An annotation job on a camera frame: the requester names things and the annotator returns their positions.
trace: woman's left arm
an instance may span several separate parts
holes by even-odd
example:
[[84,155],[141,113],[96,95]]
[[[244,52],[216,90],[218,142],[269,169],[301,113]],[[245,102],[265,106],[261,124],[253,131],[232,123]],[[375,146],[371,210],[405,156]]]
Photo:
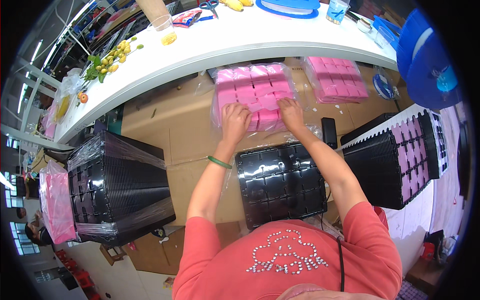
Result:
[[[240,103],[232,103],[222,108],[223,139],[213,157],[229,163],[237,144],[247,132],[252,113]],[[187,211],[187,220],[194,216],[203,217],[215,224],[216,208],[222,193],[223,180],[227,169],[209,162],[193,190]]]

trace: woman's right arm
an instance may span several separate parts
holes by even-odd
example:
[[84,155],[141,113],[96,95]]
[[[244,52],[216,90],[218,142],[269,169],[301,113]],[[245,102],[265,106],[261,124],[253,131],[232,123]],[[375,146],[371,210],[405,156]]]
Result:
[[285,98],[278,105],[285,126],[305,146],[328,182],[343,222],[353,206],[367,201],[357,178],[345,160],[303,124],[303,110],[297,101]]

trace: banana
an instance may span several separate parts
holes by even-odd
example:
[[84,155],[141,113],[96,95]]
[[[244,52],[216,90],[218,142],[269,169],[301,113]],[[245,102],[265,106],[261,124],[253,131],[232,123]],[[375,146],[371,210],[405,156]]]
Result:
[[243,11],[243,5],[239,0],[226,0],[225,5],[227,5],[234,11],[238,11],[238,12]]
[[243,6],[253,6],[253,0],[239,0]]

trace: green jade bangle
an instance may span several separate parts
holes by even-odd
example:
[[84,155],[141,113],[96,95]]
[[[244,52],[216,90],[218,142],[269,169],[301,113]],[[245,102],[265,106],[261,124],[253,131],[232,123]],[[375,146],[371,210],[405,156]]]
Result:
[[213,156],[208,156],[208,159],[209,159],[210,161],[216,163],[217,165],[224,167],[224,168],[227,168],[227,169],[231,169],[231,168],[232,168],[231,165],[226,164],[226,163],[224,163],[223,161],[219,161],[218,159],[216,159],[216,158],[213,157]]

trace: green leaf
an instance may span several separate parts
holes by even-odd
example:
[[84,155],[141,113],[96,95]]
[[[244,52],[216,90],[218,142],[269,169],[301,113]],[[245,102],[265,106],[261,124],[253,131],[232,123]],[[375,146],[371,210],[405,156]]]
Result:
[[93,65],[94,65],[94,66],[99,66],[99,65],[101,65],[101,64],[102,64],[102,61],[100,60],[100,56],[99,56],[99,55],[95,56]]

